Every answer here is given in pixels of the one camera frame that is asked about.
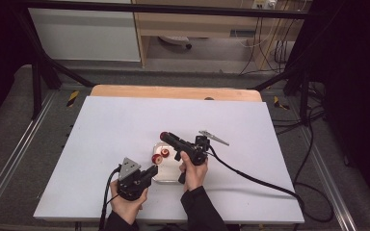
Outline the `person's left hand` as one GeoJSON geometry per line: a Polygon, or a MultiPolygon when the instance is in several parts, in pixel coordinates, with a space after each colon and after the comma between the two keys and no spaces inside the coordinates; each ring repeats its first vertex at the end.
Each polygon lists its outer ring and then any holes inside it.
{"type": "Polygon", "coordinates": [[[113,212],[119,215],[128,224],[132,225],[139,211],[143,209],[143,204],[147,200],[148,189],[143,190],[141,196],[134,201],[129,201],[119,196],[117,180],[110,184],[110,191],[112,195],[111,206],[113,212]]]}

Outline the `white cabinet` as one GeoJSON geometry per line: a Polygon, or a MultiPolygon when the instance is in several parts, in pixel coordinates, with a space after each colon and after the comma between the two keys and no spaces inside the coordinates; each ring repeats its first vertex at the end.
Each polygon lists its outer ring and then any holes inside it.
{"type": "Polygon", "coordinates": [[[56,60],[128,61],[140,58],[131,13],[30,9],[45,52],[56,60]]]}

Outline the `wooden desk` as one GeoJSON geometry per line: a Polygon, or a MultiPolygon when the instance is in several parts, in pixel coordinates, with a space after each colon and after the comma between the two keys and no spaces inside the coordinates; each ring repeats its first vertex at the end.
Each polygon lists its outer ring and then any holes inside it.
{"type": "MultiPolygon", "coordinates": [[[[134,4],[178,5],[255,10],[252,0],[132,0],[134,4]]],[[[312,0],[277,0],[276,11],[306,12],[312,0]]],[[[279,41],[294,41],[300,19],[248,18],[215,15],[135,13],[140,37],[235,38],[253,52],[259,69],[270,66],[271,52],[279,41]]]]}

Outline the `white power strip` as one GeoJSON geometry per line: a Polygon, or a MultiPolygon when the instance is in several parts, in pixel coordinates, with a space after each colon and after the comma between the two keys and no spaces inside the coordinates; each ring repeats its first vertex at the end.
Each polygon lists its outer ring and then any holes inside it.
{"type": "Polygon", "coordinates": [[[256,10],[274,10],[278,0],[252,0],[251,7],[256,10]]]}

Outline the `aluminium rail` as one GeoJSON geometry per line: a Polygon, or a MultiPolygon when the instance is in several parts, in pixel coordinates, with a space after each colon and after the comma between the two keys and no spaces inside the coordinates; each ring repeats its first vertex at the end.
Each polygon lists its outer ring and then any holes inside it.
{"type": "Polygon", "coordinates": [[[302,127],[301,131],[306,143],[310,145],[310,157],[312,159],[312,163],[314,164],[314,167],[319,175],[324,191],[330,200],[341,230],[357,231],[357,226],[344,202],[338,187],[335,184],[335,181],[332,178],[332,174],[325,164],[316,142],[312,139],[313,136],[311,135],[310,129],[308,127],[302,127]]]}
{"type": "Polygon", "coordinates": [[[11,181],[14,172],[16,171],[18,165],[20,164],[35,134],[39,130],[57,95],[58,92],[56,90],[51,90],[49,93],[47,93],[43,100],[41,111],[38,113],[36,118],[31,120],[27,129],[25,130],[21,139],[19,140],[15,149],[13,150],[9,160],[6,162],[3,169],[1,170],[0,197],[2,196],[9,182],[11,181]]]}

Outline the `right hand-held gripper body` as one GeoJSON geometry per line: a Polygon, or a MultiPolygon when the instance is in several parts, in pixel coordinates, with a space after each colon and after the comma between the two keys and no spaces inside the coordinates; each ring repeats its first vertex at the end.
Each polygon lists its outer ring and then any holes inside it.
{"type": "Polygon", "coordinates": [[[207,158],[207,152],[211,147],[211,141],[217,141],[224,145],[229,145],[228,141],[224,141],[207,130],[199,130],[199,136],[196,136],[194,142],[183,141],[183,150],[188,154],[191,162],[195,166],[203,164],[207,158]]]}

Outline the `office chair base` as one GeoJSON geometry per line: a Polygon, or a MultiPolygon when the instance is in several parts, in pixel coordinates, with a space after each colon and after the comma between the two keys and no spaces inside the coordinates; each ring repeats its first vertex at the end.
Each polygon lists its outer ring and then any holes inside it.
{"type": "Polygon", "coordinates": [[[192,48],[192,44],[190,43],[190,41],[187,37],[164,37],[164,36],[161,36],[160,39],[162,41],[170,43],[170,44],[183,46],[186,49],[191,49],[192,48]]]}

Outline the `black metal frame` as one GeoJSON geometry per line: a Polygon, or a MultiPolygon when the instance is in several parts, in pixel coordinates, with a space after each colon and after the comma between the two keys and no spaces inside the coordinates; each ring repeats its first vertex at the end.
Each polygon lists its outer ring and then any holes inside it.
{"type": "Polygon", "coordinates": [[[263,17],[263,18],[286,18],[286,19],[308,19],[320,16],[319,13],[310,12],[288,12],[276,10],[242,10],[235,8],[215,8],[178,5],[150,5],[130,3],[105,3],[105,2],[81,2],[81,1],[54,1],[54,0],[13,0],[9,2],[13,14],[18,21],[20,28],[26,34],[29,43],[32,45],[35,55],[32,61],[33,88],[34,88],[34,115],[36,117],[41,110],[40,106],[40,76],[51,89],[58,89],[62,82],[56,73],[59,70],[69,78],[85,87],[92,88],[92,83],[80,75],[74,73],[62,64],[54,61],[44,51],[40,39],[32,23],[29,23],[24,15],[29,9],[50,9],[50,10],[72,10],[72,11],[94,11],[94,12],[118,12],[118,13],[159,13],[159,14],[190,14],[190,15],[215,15],[234,17],[263,17]]]}

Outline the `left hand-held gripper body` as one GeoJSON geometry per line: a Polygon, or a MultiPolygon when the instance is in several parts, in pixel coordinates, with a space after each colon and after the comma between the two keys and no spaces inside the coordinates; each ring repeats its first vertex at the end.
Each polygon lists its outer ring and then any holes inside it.
{"type": "Polygon", "coordinates": [[[143,190],[151,185],[151,177],[142,176],[141,166],[127,157],[120,166],[118,194],[129,201],[137,200],[143,190]]]}

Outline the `person's right hand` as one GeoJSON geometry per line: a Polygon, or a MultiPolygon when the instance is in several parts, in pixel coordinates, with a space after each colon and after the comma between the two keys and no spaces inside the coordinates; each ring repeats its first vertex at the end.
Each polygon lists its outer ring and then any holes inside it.
{"type": "Polygon", "coordinates": [[[195,166],[186,152],[181,151],[180,156],[182,164],[179,169],[185,174],[184,191],[190,192],[203,185],[208,171],[208,160],[205,160],[202,165],[195,166]]]}

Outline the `square white tray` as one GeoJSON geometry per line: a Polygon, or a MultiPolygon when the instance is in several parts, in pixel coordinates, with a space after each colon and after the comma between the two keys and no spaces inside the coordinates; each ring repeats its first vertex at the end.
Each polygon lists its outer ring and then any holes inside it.
{"type": "Polygon", "coordinates": [[[179,167],[182,164],[182,161],[177,161],[175,159],[177,152],[173,149],[173,147],[163,141],[160,141],[154,145],[151,158],[154,154],[161,154],[161,150],[163,148],[169,149],[170,156],[168,158],[164,158],[162,156],[163,161],[161,164],[157,165],[158,173],[153,177],[153,180],[157,183],[176,184],[181,175],[179,167]]]}

